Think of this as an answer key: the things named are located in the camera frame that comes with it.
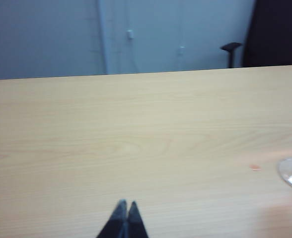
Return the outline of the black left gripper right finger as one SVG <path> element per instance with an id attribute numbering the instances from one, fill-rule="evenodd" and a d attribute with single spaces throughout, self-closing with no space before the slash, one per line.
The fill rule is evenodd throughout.
<path id="1" fill-rule="evenodd" d="M 138 205 L 135 201 L 131 203 L 128 212 L 128 235 L 130 238 L 148 238 Z"/>

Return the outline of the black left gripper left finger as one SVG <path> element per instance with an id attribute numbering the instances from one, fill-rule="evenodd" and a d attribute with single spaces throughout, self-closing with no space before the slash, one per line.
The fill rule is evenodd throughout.
<path id="1" fill-rule="evenodd" d="M 127 237 L 127 202 L 119 200 L 108 221 L 97 235 L 97 238 Z"/>

